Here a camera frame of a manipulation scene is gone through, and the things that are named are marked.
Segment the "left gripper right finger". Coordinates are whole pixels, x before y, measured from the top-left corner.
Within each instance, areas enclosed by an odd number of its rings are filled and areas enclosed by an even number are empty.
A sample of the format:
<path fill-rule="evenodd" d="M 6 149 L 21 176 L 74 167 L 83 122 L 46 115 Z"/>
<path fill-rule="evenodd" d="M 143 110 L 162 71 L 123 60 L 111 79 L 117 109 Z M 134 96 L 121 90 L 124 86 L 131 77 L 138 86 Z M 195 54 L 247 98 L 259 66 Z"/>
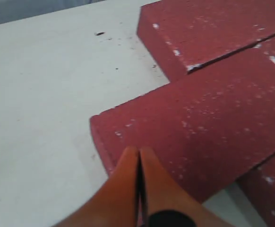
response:
<path fill-rule="evenodd" d="M 164 169 L 151 148 L 140 150 L 147 227 L 228 227 L 185 192 Z"/>

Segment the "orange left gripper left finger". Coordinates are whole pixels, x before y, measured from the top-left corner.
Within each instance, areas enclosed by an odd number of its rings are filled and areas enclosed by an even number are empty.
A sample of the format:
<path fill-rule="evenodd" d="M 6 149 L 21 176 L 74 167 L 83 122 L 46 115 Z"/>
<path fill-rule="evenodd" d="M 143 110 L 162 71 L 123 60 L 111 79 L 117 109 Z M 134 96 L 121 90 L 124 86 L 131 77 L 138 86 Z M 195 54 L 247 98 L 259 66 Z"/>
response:
<path fill-rule="evenodd" d="M 56 227 L 135 227 L 138 221 L 136 147 L 124 149 L 112 175 L 81 208 Z"/>

